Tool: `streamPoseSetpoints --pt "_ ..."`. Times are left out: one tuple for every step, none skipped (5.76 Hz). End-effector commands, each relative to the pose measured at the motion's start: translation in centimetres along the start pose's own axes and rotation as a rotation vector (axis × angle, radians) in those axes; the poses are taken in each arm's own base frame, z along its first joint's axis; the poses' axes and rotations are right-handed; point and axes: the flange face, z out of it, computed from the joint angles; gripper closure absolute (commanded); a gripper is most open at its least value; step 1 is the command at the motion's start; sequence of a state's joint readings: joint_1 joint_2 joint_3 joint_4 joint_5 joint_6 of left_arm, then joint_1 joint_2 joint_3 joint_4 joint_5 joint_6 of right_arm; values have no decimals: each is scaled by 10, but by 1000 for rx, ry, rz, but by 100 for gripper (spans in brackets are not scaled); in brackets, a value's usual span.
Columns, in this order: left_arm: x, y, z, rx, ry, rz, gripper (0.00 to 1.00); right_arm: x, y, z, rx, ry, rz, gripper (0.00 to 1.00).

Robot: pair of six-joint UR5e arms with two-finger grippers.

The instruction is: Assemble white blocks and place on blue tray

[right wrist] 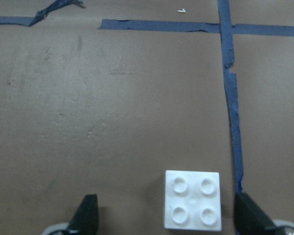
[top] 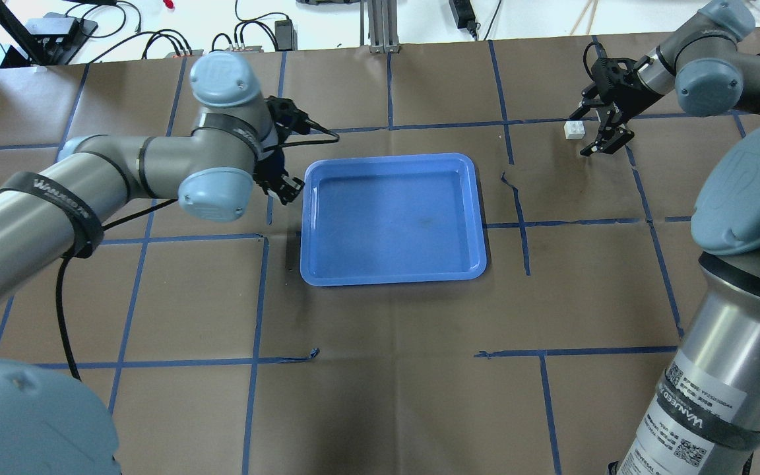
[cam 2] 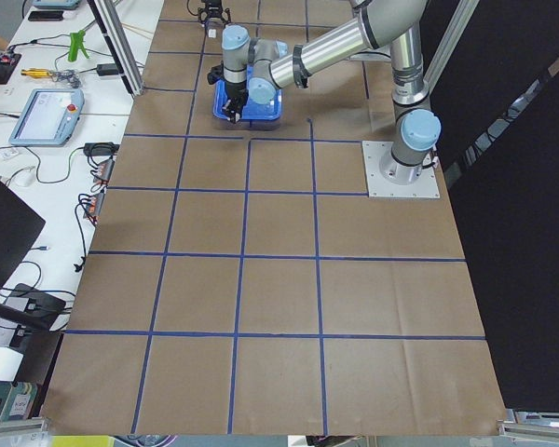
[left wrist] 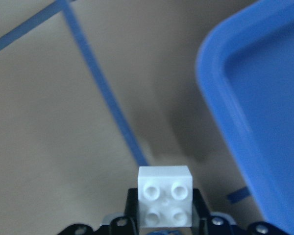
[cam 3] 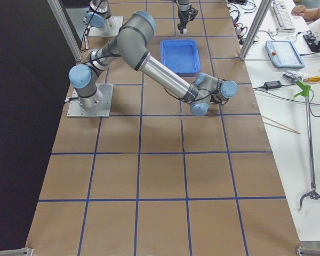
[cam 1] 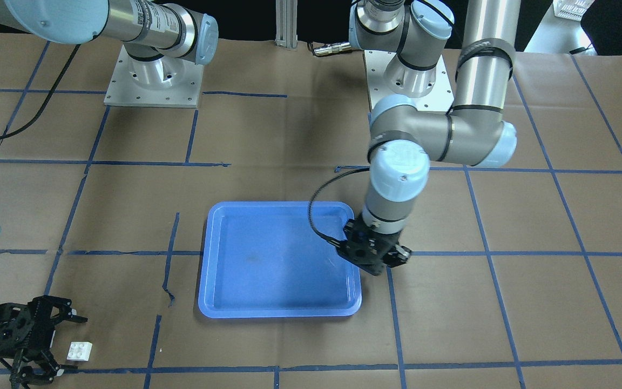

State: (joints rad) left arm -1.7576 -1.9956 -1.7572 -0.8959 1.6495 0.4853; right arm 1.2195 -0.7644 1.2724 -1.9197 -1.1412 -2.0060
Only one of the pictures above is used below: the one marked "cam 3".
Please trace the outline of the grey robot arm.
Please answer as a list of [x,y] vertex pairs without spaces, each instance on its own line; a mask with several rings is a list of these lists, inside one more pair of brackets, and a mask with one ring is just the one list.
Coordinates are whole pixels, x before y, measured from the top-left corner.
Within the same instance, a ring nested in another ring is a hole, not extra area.
[[[187,24],[193,21],[198,11],[190,4],[190,1],[172,1],[178,8],[179,23],[177,28],[181,34],[187,33]],[[89,10],[83,21],[87,24],[86,32],[96,28],[103,33],[110,33],[116,27],[115,17],[111,15],[109,1],[90,1]]]
[[177,100],[190,105],[195,116],[205,115],[211,103],[228,101],[236,94],[238,86],[234,81],[199,73],[190,84],[152,57],[146,46],[155,31],[152,16],[145,11],[136,11],[122,25],[117,36],[104,47],[92,50],[84,62],[71,68],[68,76],[77,93],[79,117],[97,117],[100,110],[104,111],[102,117],[110,114],[111,101],[97,84],[97,79],[117,58],[150,77]]

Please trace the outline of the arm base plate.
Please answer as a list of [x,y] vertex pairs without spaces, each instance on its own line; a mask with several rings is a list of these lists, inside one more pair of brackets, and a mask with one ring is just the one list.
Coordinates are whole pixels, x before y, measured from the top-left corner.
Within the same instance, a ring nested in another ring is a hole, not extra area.
[[111,16],[109,19],[104,19],[99,15],[94,15],[90,21],[91,37],[114,37],[118,34],[120,27],[123,24],[122,16]]
[[73,89],[72,99],[69,101],[67,117],[69,118],[109,118],[113,98],[114,84],[96,83],[96,93],[83,98]]

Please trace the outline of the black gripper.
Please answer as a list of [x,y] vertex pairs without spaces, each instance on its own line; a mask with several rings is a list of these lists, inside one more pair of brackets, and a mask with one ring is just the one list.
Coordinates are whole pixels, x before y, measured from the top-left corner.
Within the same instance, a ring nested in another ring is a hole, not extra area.
[[177,4],[177,7],[179,17],[179,23],[177,24],[177,28],[179,32],[182,34],[182,26],[186,26],[188,22],[193,21],[198,15],[198,11],[194,7],[192,7],[191,4]]

